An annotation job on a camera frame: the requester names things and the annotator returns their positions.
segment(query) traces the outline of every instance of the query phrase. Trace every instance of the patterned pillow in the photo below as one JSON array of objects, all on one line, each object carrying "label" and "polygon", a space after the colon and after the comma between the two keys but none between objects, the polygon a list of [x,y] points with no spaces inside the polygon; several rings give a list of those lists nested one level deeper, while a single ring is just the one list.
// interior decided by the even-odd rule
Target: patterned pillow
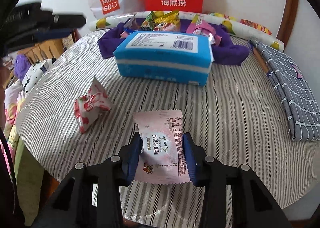
[{"label": "patterned pillow", "polygon": [[49,69],[47,61],[34,63],[22,80],[25,93],[28,93],[37,84],[42,75]]}]

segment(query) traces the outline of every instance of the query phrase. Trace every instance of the blue box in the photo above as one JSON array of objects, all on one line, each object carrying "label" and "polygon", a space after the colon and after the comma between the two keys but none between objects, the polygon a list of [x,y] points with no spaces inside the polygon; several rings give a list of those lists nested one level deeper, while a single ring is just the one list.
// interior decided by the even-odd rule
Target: blue box
[{"label": "blue box", "polygon": [[207,36],[176,32],[134,32],[113,54],[122,76],[200,86],[214,61]]}]

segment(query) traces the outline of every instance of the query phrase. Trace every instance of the pink candy wrapper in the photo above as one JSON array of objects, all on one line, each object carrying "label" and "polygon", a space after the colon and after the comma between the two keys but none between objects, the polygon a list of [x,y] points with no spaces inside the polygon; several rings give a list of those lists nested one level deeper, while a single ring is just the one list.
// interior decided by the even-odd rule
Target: pink candy wrapper
[{"label": "pink candy wrapper", "polygon": [[211,44],[219,46],[221,37],[216,34],[216,30],[207,23],[202,16],[196,14],[186,31],[187,34],[205,35],[209,37]]},{"label": "pink candy wrapper", "polygon": [[101,111],[109,111],[111,101],[103,86],[93,78],[87,95],[76,99],[73,110],[81,133],[85,133],[92,123],[98,118]]}]

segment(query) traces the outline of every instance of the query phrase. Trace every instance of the gray plaid fabric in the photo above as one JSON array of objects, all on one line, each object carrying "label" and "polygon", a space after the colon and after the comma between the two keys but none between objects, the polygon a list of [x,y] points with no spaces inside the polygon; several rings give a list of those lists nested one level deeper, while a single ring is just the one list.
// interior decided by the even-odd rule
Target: gray plaid fabric
[{"label": "gray plaid fabric", "polygon": [[269,68],[267,74],[287,114],[292,140],[320,138],[319,108],[295,61],[261,42],[251,40]]}]

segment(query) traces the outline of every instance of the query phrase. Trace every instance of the purple stuffed toy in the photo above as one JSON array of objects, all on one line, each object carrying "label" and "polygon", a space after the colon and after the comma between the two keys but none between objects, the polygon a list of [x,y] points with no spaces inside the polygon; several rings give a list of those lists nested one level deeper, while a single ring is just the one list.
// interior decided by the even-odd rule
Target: purple stuffed toy
[{"label": "purple stuffed toy", "polygon": [[25,55],[17,55],[14,62],[14,75],[22,81],[30,67],[31,64]]}]

